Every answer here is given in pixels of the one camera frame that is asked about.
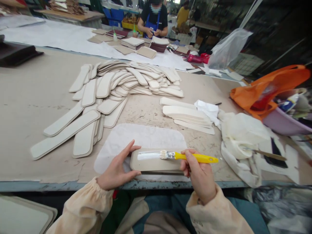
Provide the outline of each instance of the blue clothing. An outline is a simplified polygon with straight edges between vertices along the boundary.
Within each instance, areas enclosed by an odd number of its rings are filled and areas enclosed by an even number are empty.
[[[153,28],[153,30],[156,31],[156,30],[158,29],[158,26],[159,26],[159,17],[160,17],[160,13],[158,13],[157,24],[152,24],[152,23],[149,21],[149,20],[150,20],[149,17],[150,17],[150,14],[149,14],[148,17],[147,17],[145,27],[147,27],[147,28]]]
[[[149,206],[149,212],[144,215],[137,223],[132,227],[135,234],[141,234],[144,231],[144,224],[148,217],[157,211],[162,211],[173,215],[179,220],[190,233],[196,233],[190,216],[186,212],[186,204],[190,198],[190,193],[177,190],[168,191],[153,191],[152,195],[145,197],[145,201]],[[250,228],[255,234],[269,234],[269,230],[263,220],[260,209],[257,204],[249,201],[228,198],[238,212],[245,218]]]

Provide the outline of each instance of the transparent plastic bag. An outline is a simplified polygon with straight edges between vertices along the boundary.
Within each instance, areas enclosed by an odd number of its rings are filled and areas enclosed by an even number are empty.
[[[312,188],[308,186],[245,189],[256,203],[271,234],[312,233]]]
[[[252,32],[238,28],[219,41],[212,49],[213,53],[209,58],[208,67],[217,70],[226,69],[243,49],[250,35],[252,35]]]

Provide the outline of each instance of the paintbrush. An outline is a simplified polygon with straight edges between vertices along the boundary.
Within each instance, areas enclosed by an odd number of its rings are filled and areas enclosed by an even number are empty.
[[[218,163],[219,162],[219,160],[217,158],[210,157],[207,155],[202,155],[202,154],[193,154],[193,155],[199,163]],[[186,160],[185,154],[180,154],[178,152],[170,152],[170,151],[166,151],[166,150],[160,151],[160,158],[164,159],[164,160],[167,160],[167,159],[171,159],[171,160],[184,159],[184,160]]]

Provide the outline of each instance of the plastic bag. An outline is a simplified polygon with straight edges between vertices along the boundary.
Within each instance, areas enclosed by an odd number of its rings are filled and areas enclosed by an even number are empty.
[[[238,28],[219,41],[212,49],[213,53],[209,58],[208,67],[217,70],[226,69],[243,49],[250,35],[252,35],[251,32]]]
[[[232,89],[230,96],[254,118],[263,120],[277,108],[277,104],[272,101],[276,95],[294,89],[309,77],[310,71],[305,66],[290,65],[261,77],[252,82],[251,86]]]
[[[248,188],[244,197],[259,206],[270,233],[312,233],[312,188]]]

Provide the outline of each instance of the yellow paintbrush handle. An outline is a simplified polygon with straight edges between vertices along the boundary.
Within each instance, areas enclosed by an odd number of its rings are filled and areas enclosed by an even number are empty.
[[[219,160],[217,158],[214,157],[210,157],[207,155],[202,155],[202,154],[193,154],[194,157],[197,159],[198,162],[200,163],[218,163]],[[175,159],[184,159],[186,160],[186,156],[185,154],[180,154],[175,152]]]

